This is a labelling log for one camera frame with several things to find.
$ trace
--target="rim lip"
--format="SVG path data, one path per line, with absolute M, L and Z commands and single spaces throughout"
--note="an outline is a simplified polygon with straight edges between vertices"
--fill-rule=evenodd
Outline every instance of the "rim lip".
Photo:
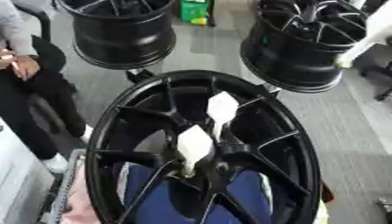
M 286 82 L 277 80 L 272 78 L 272 76 L 268 76 L 265 74 L 263 71 L 261 71 L 259 68 L 253 65 L 248 59 L 248 55 L 246 54 L 246 48 L 248 47 L 248 39 L 245 39 L 242 44 L 241 44 L 241 59 L 245 66 L 250 69 L 250 71 L 258 76 L 259 78 L 263 79 L 264 81 L 277 86 L 279 88 L 283 88 L 292 92 L 297 92 L 297 93 L 304 93 L 304 94 L 316 94 L 316 93 L 322 93 L 325 91 L 330 90 L 331 88 L 336 87 L 342 78 L 342 72 L 340 71 L 339 74 L 336 76 L 335 79 L 331 80 L 330 82 L 327 82 L 324 85 L 317 85 L 317 86 L 298 86 L 298 85 L 291 85 Z
M 329 4 L 338 4 L 338 5 L 344 5 L 346 7 L 349 7 L 350 9 L 352 9 L 355 12 L 360 13 L 360 18 L 364 19 L 366 22 L 366 19 L 368 18 L 368 16 L 362 12 L 361 10 L 356 9 L 355 7 L 353 7 L 350 3 L 346 3 L 345 1 L 340 1 L 340 0 L 325 0 L 322 2 L 319 2 L 316 4 L 317 7 L 321 7 L 322 4 L 325 3 L 329 3 Z M 318 46 L 318 47 L 324 47 L 326 50 L 329 51 L 333 51 L 336 53 L 343 53 L 345 52 L 348 48 L 352 47 L 356 42 L 353 42 L 352 44 L 346 44 L 346 45 L 329 45 L 329 44 L 325 44 L 325 43 L 316 43 L 307 39 L 303 39 L 303 38 L 299 38 L 293 34 L 290 34 L 288 32 L 285 31 L 281 31 L 280 29 L 278 29 L 277 27 L 275 27 L 268 19 L 266 19 L 263 16 L 263 10 L 260 10 L 260 14 L 258 13 L 256 16 L 257 20 L 260 20 L 263 25 L 267 25 L 270 29 L 273 29 L 275 32 L 279 32 L 281 35 L 284 35 L 287 38 L 292 38 L 295 39 L 296 41 L 301 41 L 305 44 L 310 44 L 310 45 L 314 45 L 314 46 Z
M 87 56 L 78 47 L 75 39 L 73 40 L 73 49 L 82 59 L 84 59 L 86 62 L 90 63 L 93 66 L 103 67 L 112 70 L 130 70 L 133 68 L 152 66 L 154 64 L 157 64 L 159 61 L 163 60 L 164 58 L 166 58 L 169 54 L 171 54 L 177 42 L 177 35 L 172 28 L 171 28 L 171 35 L 172 35 L 172 42 L 168 45 L 166 49 L 164 49 L 163 51 L 156 51 L 154 52 L 154 57 L 145 57 L 144 60 L 138 61 L 137 63 L 110 64 L 97 59 L 93 59 Z
M 137 15 L 137 16 L 104 17 L 104 16 L 95 16 L 95 15 L 91 15 L 91 14 L 87 14 L 87 13 L 82 13 L 82 12 L 72 8 L 64 1 L 65 0 L 58 0 L 57 2 L 61 5 L 61 7 L 63 7 L 64 9 L 66 9 L 67 11 L 69 11 L 71 14 L 73 14 L 75 16 L 83 17 L 83 18 L 90 18 L 90 19 L 113 20 L 113 21 L 127 20 L 127 19 L 139 19 L 139 18 L 143 19 L 143 18 L 151 18 L 151 17 L 159 16 L 161 14 L 164 14 L 165 11 L 167 11 L 168 9 L 170 9 L 174 3 L 174 0 L 168 0 L 168 3 L 165 6 L 159 8 L 158 10 L 153 10 L 149 13 L 144 13 L 144 14 Z
M 96 214 L 100 218 L 102 223 L 112 223 L 113 221 L 110 219 L 112 215 L 110 213 L 107 213 L 109 211 L 108 210 L 109 207 L 105 203 L 107 201 L 104 199 L 104 197 L 101 196 L 101 193 L 97 189 L 100 188 L 100 186 L 98 185 L 97 187 L 96 183 L 101 183 L 101 182 L 99 181 L 100 175 L 98 173 L 98 169 L 95 169 L 97 167 L 97 161 L 95 159 L 95 149 L 97 149 L 98 148 L 97 146 L 102 143 L 103 138 L 106 136 L 107 130 L 110 128 L 111 124 L 116 118 L 116 115 L 118 114 L 118 112 L 114 109 L 114 107 L 123 106 L 129 103 L 131 98 L 134 98 L 135 96 L 139 95 L 143 91 L 149 89 L 153 83 L 162 82 L 164 77 L 171 77 L 173 75 L 186 77 L 186 74 L 197 74 L 198 76 L 206 76 L 206 75 L 220 76 L 223 77 L 223 79 L 226 78 L 226 79 L 231 79 L 232 81 L 236 81 L 240 85 L 249 86 L 250 88 L 252 88 L 252 92 L 255 92 L 256 94 L 258 93 L 259 95 L 264 95 L 264 93 L 261 93 L 262 91 L 260 91 L 260 89 L 257 88 L 257 86 L 255 86 L 250 82 L 242 80 L 238 77 L 234 77 L 233 75 L 218 73 L 213 71 L 206 71 L 206 70 L 184 70 L 184 71 L 163 73 L 154 78 L 141 81 L 137 83 L 134 87 L 130 87 L 126 89 L 124 92 L 122 92 L 108 106 L 106 111 L 103 113 L 102 117 L 100 118 L 99 122 L 94 128 L 94 132 L 92 134 L 91 140 L 89 141 L 87 146 L 87 159 L 86 159 L 86 170 L 85 170 L 86 180 L 87 180 L 87 192 L 91 199 L 93 208 L 96 211 Z M 289 118 L 290 122 L 293 125 L 295 125 L 296 128 L 298 128 L 300 133 L 302 133 L 300 135 L 302 141 L 299 141 L 301 143 L 299 144 L 299 147 L 303 148 L 303 154 L 304 152 L 306 152 L 306 154 L 304 155 L 305 160 L 308 161 L 307 162 L 308 164 L 306 165 L 312 168 L 311 170 L 308 170 L 308 172 L 311 172 L 309 178 L 312 179 L 312 181 L 309 180 L 306 181 L 308 182 L 307 185 L 309 185 L 309 189 L 311 189 L 312 195 L 314 196 L 304 199 L 303 207 L 298 209 L 299 211 L 297 211 L 295 213 L 295 216 L 291 217 L 289 221 L 292 219 L 296 219 L 297 221 L 295 223 L 297 224 L 304 224 L 304 223 L 307 224 L 308 222 L 309 224 L 311 224 L 316 217 L 319 208 L 319 200 L 320 200 L 321 179 L 320 179 L 319 161 L 317 159 L 316 152 L 313 148 L 309 136 L 305 132 L 305 129 L 295 118 L 295 116 L 280 101 L 276 100 L 275 98 L 269 97 L 269 106 L 271 106 L 271 108 L 274 110 L 279 109 L 280 113 L 285 114 Z

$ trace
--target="black chair leg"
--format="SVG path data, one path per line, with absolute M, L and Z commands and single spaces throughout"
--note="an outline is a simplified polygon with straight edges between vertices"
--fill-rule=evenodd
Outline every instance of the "black chair leg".
M 392 95 L 392 88 L 388 89 L 387 91 L 385 91 L 382 94 L 378 94 L 375 99 L 379 102 L 383 102 L 385 101 L 385 99 L 387 99 L 387 97 L 389 97 L 390 95 Z

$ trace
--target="floor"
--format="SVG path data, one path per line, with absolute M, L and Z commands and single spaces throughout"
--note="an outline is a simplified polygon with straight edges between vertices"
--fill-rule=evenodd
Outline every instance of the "floor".
M 209 69 L 238 75 L 262 83 L 242 63 L 239 46 L 253 23 L 247 0 L 217 1 L 215 29 L 190 26 L 174 21 L 178 42 L 174 52 L 151 71 L 162 73 L 179 69 Z M 72 48 L 72 19 L 61 11 L 53 20 L 53 42 L 68 57 L 64 74 L 80 90 L 80 112 L 94 125 L 104 109 L 131 84 L 123 72 L 90 66 Z M 392 58 L 392 51 L 376 47 L 360 65 Z M 377 74 L 360 77 L 345 71 L 343 81 L 321 94 L 295 94 L 283 91 L 282 102 L 293 111 L 311 136 L 323 179 L 336 200 L 329 208 L 332 224 L 383 224 L 382 210 L 375 200 L 392 197 L 392 98 L 385 102 L 374 95 L 392 85 Z M 56 137 L 64 153 L 76 147 L 70 138 Z

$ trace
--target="pink fabric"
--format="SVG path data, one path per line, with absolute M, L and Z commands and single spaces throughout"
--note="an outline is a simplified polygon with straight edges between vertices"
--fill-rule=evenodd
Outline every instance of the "pink fabric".
M 61 224 L 100 224 L 88 197 L 84 168 L 80 162 L 68 193 L 67 207 L 71 211 L 62 214 Z

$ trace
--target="white table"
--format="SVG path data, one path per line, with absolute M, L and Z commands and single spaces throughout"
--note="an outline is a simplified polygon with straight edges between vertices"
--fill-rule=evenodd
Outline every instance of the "white table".
M 53 175 L 0 117 L 0 224 L 35 223 Z

